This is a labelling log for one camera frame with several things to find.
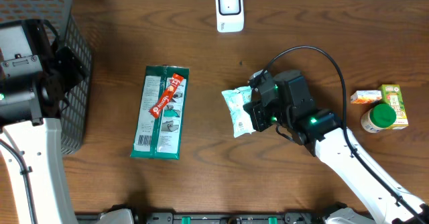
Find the red Nescafe coffee stick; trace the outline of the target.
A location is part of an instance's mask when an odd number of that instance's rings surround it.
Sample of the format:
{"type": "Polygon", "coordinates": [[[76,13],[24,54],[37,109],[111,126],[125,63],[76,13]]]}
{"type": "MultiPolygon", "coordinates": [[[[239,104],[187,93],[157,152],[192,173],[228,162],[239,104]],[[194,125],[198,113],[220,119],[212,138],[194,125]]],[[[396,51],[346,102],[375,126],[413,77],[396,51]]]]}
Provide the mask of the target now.
{"type": "Polygon", "coordinates": [[[170,102],[177,88],[180,86],[184,77],[174,73],[170,79],[169,85],[166,87],[165,91],[162,93],[161,97],[158,99],[157,103],[149,110],[151,115],[157,119],[164,107],[170,102]]]}

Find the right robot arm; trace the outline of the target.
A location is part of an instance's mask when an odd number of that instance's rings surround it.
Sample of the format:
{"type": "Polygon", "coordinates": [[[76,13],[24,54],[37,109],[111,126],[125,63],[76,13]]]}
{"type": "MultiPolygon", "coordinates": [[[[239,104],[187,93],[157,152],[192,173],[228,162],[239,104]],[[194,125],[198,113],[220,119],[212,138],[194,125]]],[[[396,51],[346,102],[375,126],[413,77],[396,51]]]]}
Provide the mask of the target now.
{"type": "Polygon", "coordinates": [[[428,204],[396,182],[330,109],[321,109],[299,70],[272,76],[261,70],[248,81],[260,98],[245,104],[255,131],[271,126],[331,168],[376,223],[427,223],[428,204]]]}

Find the light blue wipes pack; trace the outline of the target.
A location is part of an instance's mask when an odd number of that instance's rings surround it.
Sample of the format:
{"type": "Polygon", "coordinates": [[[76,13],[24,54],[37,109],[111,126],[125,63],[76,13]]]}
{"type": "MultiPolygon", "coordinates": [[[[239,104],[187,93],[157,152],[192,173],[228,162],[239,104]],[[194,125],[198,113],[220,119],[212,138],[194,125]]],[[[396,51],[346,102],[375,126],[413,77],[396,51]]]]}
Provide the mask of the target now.
{"type": "Polygon", "coordinates": [[[229,108],[234,137],[243,134],[252,134],[255,130],[250,115],[244,110],[244,105],[251,102],[252,88],[250,86],[238,87],[233,90],[225,90],[222,93],[229,108]]]}

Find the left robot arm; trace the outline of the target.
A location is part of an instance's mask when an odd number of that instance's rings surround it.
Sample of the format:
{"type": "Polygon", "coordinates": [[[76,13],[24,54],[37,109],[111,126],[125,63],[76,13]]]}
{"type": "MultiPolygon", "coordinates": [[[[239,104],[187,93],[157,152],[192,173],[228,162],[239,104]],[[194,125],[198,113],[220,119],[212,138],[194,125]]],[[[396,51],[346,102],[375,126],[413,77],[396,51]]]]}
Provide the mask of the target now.
{"type": "Polygon", "coordinates": [[[62,160],[66,98],[90,75],[45,19],[1,24],[1,155],[20,223],[77,223],[62,160]]]}

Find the green tea carton box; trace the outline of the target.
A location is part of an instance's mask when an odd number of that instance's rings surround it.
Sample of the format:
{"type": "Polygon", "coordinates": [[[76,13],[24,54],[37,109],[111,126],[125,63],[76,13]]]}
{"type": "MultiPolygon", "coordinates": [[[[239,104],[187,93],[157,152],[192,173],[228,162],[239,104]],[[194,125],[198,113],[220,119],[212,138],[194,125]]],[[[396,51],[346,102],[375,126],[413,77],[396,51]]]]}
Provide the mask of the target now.
{"type": "Polygon", "coordinates": [[[394,109],[396,114],[395,122],[388,129],[399,130],[406,128],[409,123],[400,86],[381,85],[379,90],[381,91],[382,102],[394,109]]]}

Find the green white package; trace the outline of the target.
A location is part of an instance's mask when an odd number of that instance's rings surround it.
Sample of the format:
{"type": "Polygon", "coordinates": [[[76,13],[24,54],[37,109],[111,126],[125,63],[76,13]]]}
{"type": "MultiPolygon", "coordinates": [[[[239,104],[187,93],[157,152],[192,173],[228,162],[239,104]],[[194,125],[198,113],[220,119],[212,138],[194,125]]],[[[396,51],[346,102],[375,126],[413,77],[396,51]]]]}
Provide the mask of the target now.
{"type": "Polygon", "coordinates": [[[148,66],[141,93],[132,158],[178,160],[190,70],[179,66],[148,66]],[[149,110],[157,103],[172,75],[184,77],[170,102],[155,119],[149,110]]]}

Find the green lid jar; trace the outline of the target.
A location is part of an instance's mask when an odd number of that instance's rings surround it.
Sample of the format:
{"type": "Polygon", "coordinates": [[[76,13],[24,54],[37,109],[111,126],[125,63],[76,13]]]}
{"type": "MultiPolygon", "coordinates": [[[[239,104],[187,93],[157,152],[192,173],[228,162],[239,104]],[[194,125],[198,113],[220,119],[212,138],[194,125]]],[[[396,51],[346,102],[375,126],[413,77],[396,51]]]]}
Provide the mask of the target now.
{"type": "Polygon", "coordinates": [[[378,133],[396,121],[395,110],[386,103],[381,103],[368,110],[361,117],[361,126],[369,133],[378,133]]]}

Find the orange snack packet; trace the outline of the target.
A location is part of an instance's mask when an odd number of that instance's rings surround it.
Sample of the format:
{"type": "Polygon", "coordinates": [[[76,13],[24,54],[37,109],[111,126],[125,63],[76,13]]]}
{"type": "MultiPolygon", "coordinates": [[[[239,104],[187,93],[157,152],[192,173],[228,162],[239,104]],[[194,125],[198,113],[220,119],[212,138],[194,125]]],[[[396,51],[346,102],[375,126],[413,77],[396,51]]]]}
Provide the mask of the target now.
{"type": "Polygon", "coordinates": [[[351,104],[370,104],[382,99],[380,90],[360,90],[351,95],[351,104]]]}

